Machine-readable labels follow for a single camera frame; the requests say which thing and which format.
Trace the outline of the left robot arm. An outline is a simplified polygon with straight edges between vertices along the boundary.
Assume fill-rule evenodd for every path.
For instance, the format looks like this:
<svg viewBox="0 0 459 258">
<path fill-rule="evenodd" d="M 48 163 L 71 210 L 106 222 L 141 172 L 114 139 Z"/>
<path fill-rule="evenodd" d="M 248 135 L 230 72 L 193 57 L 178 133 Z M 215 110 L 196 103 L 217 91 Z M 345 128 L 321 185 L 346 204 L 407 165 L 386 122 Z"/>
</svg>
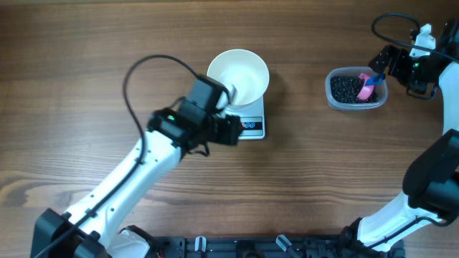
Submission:
<svg viewBox="0 0 459 258">
<path fill-rule="evenodd" d="M 240 118 L 222 115 L 236 95 L 198 75 L 178 110 L 154 112 L 126 158 L 86 197 L 65 213 L 47 209 L 36 221 L 32 257 L 156 257 L 160 244 L 144 231 L 120 225 L 150 187 L 173 170 L 186 154 L 208 143 L 236 145 Z"/>
</svg>

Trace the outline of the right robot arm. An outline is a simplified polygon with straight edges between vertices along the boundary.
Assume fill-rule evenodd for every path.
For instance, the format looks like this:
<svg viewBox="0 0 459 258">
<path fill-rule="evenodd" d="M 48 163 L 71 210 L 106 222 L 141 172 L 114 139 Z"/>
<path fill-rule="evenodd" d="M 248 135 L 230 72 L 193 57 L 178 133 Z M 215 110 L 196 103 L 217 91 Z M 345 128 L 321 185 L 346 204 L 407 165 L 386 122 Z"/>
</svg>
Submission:
<svg viewBox="0 0 459 258">
<path fill-rule="evenodd" d="M 426 27 L 411 43 L 372 33 L 388 45 L 369 62 L 378 75 L 393 76 L 407 95 L 443 95 L 443 134 L 407 169 L 402 192 L 377 213 L 345 227 L 333 244 L 336 257 L 394 257 L 395 244 L 427 225 L 446 227 L 458 217 L 458 19 L 449 19 L 439 39 Z"/>
</svg>

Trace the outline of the pink scoop blue handle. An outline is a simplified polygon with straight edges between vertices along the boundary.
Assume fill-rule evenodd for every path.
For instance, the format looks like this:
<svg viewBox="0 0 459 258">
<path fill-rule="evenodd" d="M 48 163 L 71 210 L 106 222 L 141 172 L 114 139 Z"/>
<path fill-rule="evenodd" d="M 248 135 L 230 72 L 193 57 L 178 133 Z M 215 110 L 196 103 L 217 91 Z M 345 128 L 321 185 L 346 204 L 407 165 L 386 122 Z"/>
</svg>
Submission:
<svg viewBox="0 0 459 258">
<path fill-rule="evenodd" d="M 364 84 L 357 95 L 358 100 L 367 100 L 371 97 L 374 88 L 376 85 L 382 84 L 385 81 L 386 75 L 384 74 L 377 74 L 373 76 L 369 76 L 367 74 L 361 73 L 359 78 L 364 81 Z"/>
</svg>

